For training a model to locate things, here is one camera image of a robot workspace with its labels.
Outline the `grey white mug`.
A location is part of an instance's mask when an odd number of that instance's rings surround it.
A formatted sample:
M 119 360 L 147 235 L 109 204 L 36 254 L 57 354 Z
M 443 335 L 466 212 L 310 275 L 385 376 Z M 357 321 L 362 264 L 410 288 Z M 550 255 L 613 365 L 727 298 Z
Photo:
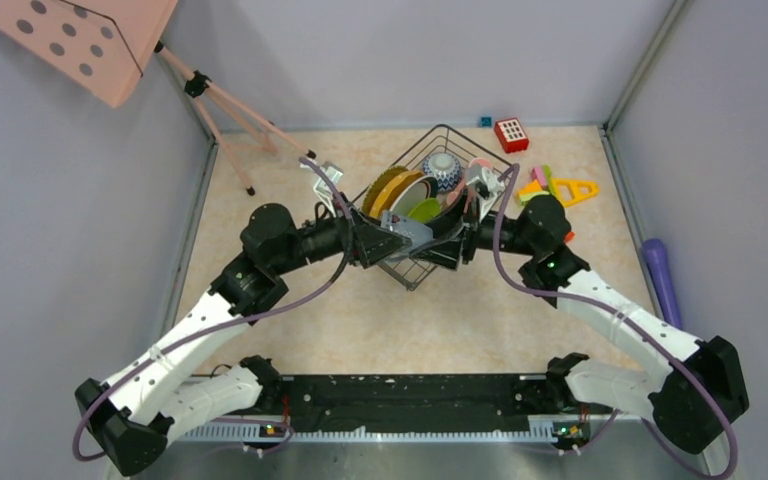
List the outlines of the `grey white mug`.
M 420 247 L 434 240 L 433 230 L 426 224 L 404 217 L 389 210 L 382 212 L 381 226 L 395 234 L 406 237 L 408 245 L 387 258 L 388 262 L 397 262 L 408 258 Z

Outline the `red patterned bowl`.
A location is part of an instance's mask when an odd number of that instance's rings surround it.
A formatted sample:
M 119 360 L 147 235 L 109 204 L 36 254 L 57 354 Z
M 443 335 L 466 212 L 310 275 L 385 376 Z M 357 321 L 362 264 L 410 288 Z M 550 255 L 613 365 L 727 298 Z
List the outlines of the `red patterned bowl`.
M 421 170 L 425 175 L 437 180 L 440 193 L 452 191 L 463 176 L 463 167 L 460 161 L 448 152 L 436 152 L 429 154 L 421 162 Z

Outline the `yellow polka dot plate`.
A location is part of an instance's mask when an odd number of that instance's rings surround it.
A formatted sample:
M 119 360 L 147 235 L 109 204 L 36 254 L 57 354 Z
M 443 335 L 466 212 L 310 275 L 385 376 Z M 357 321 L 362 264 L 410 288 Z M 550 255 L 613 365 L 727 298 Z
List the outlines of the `yellow polka dot plate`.
M 391 180 L 375 200 L 370 217 L 378 219 L 384 210 L 413 182 L 423 176 L 421 171 L 408 170 Z

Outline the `large pink mug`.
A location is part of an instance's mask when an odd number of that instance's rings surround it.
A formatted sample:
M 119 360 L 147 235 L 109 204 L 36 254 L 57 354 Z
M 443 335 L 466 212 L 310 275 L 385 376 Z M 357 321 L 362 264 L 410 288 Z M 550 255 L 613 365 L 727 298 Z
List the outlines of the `large pink mug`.
M 478 157 L 469 162 L 467 170 L 470 172 L 481 172 L 485 169 L 491 170 L 492 168 L 493 164 L 488 159 Z

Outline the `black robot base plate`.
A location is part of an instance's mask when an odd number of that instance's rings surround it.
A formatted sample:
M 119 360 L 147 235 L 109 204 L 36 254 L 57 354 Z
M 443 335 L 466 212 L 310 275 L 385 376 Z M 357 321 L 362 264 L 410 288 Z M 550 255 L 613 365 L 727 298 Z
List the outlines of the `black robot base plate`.
M 525 432 L 540 415 L 609 408 L 563 400 L 540 374 L 295 375 L 239 416 L 286 420 L 298 433 Z

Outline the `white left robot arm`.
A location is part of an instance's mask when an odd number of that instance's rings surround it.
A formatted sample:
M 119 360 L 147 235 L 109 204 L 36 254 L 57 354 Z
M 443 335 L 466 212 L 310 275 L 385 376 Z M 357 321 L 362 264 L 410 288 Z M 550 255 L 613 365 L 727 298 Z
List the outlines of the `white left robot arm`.
M 385 211 L 371 218 L 351 205 L 336 215 L 297 226 L 282 204 L 257 208 L 241 233 L 242 251 L 215 278 L 195 306 L 129 366 L 75 391 L 81 422 L 73 454 L 92 435 L 121 476 L 154 464 L 183 434 L 213 419 L 251 407 L 268 413 L 280 386 L 268 362 L 256 357 L 199 385 L 186 385 L 195 369 L 255 323 L 293 311 L 323 295 L 349 265 L 369 268 L 410 250 L 415 221 Z

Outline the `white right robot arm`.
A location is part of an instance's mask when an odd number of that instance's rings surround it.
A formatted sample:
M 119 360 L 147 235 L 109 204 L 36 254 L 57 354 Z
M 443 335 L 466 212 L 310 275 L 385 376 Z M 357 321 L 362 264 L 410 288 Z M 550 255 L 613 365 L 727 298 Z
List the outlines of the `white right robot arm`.
M 720 436 L 736 442 L 734 422 L 749 408 L 738 352 L 726 339 L 702 340 L 631 301 L 604 280 L 567 243 L 572 229 L 551 195 L 531 199 L 515 219 L 490 211 L 478 219 L 464 200 L 434 219 L 435 238 L 411 253 L 448 269 L 470 262 L 479 250 L 527 256 L 513 288 L 566 312 L 632 358 L 640 371 L 613 367 L 584 354 L 552 362 L 549 404 L 572 412 L 595 403 L 654 425 L 678 449 L 700 454 Z

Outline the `lime green plate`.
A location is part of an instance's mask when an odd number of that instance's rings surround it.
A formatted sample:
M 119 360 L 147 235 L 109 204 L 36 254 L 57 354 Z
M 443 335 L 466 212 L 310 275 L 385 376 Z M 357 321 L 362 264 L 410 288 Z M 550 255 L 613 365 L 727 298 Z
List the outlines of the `lime green plate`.
M 441 213 L 441 205 L 436 198 L 427 198 L 408 212 L 408 218 L 420 223 L 427 223 Z

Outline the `white plate teal rim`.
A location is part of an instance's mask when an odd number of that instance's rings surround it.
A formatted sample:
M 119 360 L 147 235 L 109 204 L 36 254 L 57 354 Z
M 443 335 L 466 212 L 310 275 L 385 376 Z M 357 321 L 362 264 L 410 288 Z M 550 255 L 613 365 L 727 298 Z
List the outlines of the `white plate teal rim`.
M 426 175 L 411 183 L 387 208 L 395 215 L 407 216 L 417 205 L 435 197 L 439 186 L 435 177 Z

